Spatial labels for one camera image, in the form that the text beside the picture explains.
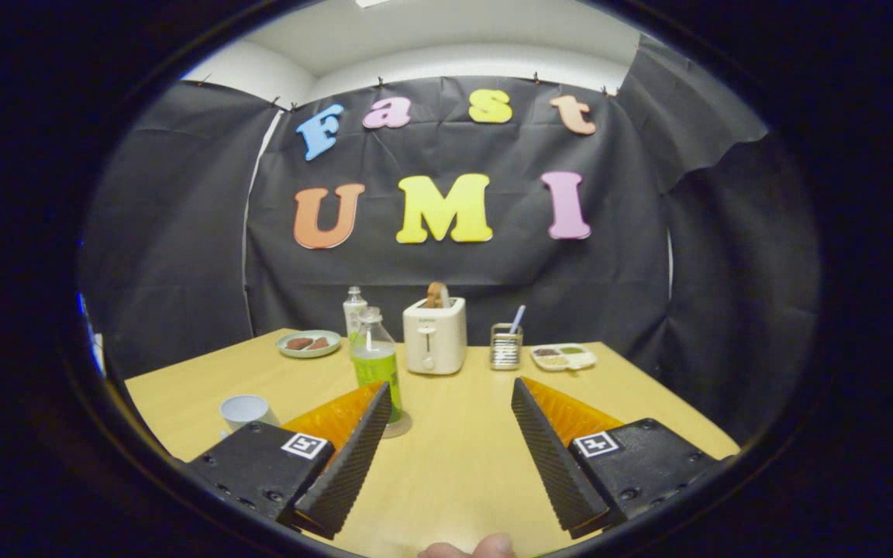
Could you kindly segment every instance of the paper cup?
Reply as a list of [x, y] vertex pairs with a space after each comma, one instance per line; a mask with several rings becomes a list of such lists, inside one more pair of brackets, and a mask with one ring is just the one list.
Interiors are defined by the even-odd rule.
[[255, 420], [272, 426], [281, 424], [266, 400], [256, 395], [234, 395], [226, 399], [219, 406], [219, 414], [226, 420], [230, 432], [236, 432], [244, 424]]

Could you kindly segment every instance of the black curtain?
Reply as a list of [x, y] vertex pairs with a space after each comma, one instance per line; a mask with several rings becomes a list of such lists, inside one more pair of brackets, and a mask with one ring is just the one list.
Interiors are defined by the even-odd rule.
[[[506, 123], [471, 119], [478, 89], [509, 95]], [[591, 111], [593, 135], [571, 132], [550, 99], [573, 95]], [[379, 99], [411, 99], [401, 128], [366, 129]], [[305, 161], [295, 128], [338, 103], [336, 144]], [[584, 178], [583, 240], [553, 239], [550, 191], [543, 173]], [[430, 236], [397, 243], [403, 226], [404, 177], [428, 176], [447, 195], [460, 174], [487, 174], [485, 213], [493, 237], [456, 243]], [[510, 322], [527, 305], [525, 343], [603, 340], [649, 370], [667, 310], [667, 225], [660, 210], [656, 162], [612, 96], [561, 84], [505, 77], [442, 77], [386, 84], [320, 99], [284, 114], [262, 156], [251, 193], [247, 279], [255, 331], [281, 326], [343, 332], [347, 287], [360, 285], [402, 339], [402, 311], [442, 281], [467, 299], [469, 345], [489, 343], [494, 322]], [[341, 184], [364, 184], [350, 237], [329, 250], [295, 241], [295, 194], [327, 188], [319, 228], [336, 223]]]
[[[471, 119], [468, 95], [482, 88], [509, 95], [511, 120]], [[560, 95], [589, 106], [595, 134], [564, 126], [550, 105]], [[373, 103], [395, 96], [412, 102], [406, 126], [362, 126]], [[333, 103], [344, 108], [336, 142], [307, 161], [295, 128]], [[526, 304], [527, 345], [602, 340], [737, 442], [797, 381], [821, 279], [804, 188], [765, 124], [665, 46], [641, 39], [616, 96], [441, 77], [319, 99], [281, 114], [258, 163], [277, 113], [242, 92], [179, 84], [113, 156], [88, 216], [81, 279], [117, 377], [282, 326], [343, 332], [350, 285], [401, 340], [404, 308], [443, 281], [467, 298], [471, 345], [487, 345], [491, 324]], [[584, 178], [588, 238], [549, 236], [541, 176], [553, 171]], [[401, 179], [431, 177], [447, 195], [469, 173], [490, 180], [489, 241], [397, 243]], [[366, 190], [350, 236], [328, 250], [298, 244], [295, 194], [329, 191], [326, 230], [334, 190], [354, 183]]]
[[112, 155], [86, 215], [79, 279], [113, 377], [250, 338], [243, 212], [277, 113], [241, 91], [181, 82]]
[[641, 39], [618, 99], [663, 177], [674, 273], [658, 379], [745, 442], [796, 384], [815, 328], [803, 184], [732, 91], [659, 43]]

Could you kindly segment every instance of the foam letter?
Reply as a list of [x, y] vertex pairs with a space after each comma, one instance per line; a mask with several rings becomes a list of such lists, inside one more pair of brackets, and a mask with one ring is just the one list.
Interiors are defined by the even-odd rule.
[[409, 116], [411, 100], [407, 98], [386, 98], [379, 100], [371, 106], [373, 112], [364, 116], [365, 128], [401, 128], [412, 119]]
[[326, 197], [325, 188], [309, 188], [295, 194], [295, 242], [314, 250], [340, 245], [353, 233], [353, 221], [357, 217], [357, 196], [364, 191], [364, 184], [344, 184], [336, 189], [340, 197], [340, 216], [336, 226], [323, 232], [319, 230], [319, 202]]
[[550, 187], [550, 200], [553, 200], [553, 225], [550, 226], [550, 237], [588, 238], [591, 227], [581, 217], [581, 199], [578, 197], [578, 184], [581, 175], [578, 173], [545, 173], [541, 177]]
[[424, 243], [429, 235], [422, 229], [422, 218], [426, 218], [433, 238], [443, 240], [456, 216], [457, 226], [450, 238], [458, 243], [490, 240], [492, 230], [484, 216], [484, 189], [488, 182], [484, 174], [462, 174], [444, 198], [429, 177], [404, 177], [398, 188], [405, 192], [405, 218], [395, 239], [403, 244]]
[[598, 129], [593, 122], [585, 122], [584, 116], [581, 116], [582, 112], [591, 111], [591, 107], [578, 102], [573, 95], [550, 99], [550, 105], [560, 110], [560, 120], [564, 121], [564, 126], [571, 132], [588, 136]]
[[336, 143], [336, 138], [329, 137], [327, 134], [336, 134], [340, 129], [340, 121], [336, 120], [337, 114], [343, 112], [343, 105], [330, 105], [319, 114], [316, 114], [309, 120], [305, 120], [295, 131], [302, 134], [305, 138], [305, 161], [312, 161], [316, 156], [326, 151]]
[[471, 108], [467, 110], [474, 122], [508, 122], [512, 117], [509, 96], [499, 89], [478, 89], [471, 93]]

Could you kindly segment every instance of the human finger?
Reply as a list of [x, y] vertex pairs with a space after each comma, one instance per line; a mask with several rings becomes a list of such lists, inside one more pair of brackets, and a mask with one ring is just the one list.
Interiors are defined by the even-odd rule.
[[418, 558], [471, 558], [470, 554], [447, 542], [436, 542], [419, 552]]
[[478, 546], [474, 547], [474, 555], [471, 558], [515, 558], [512, 550], [512, 538], [508, 533], [495, 533], [484, 537]]

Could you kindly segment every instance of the white toaster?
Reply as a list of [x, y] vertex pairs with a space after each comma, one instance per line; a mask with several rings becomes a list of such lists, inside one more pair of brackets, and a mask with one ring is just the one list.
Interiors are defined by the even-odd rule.
[[426, 299], [402, 312], [405, 363], [419, 374], [453, 374], [467, 356], [467, 302], [446, 298], [443, 308], [426, 308]]

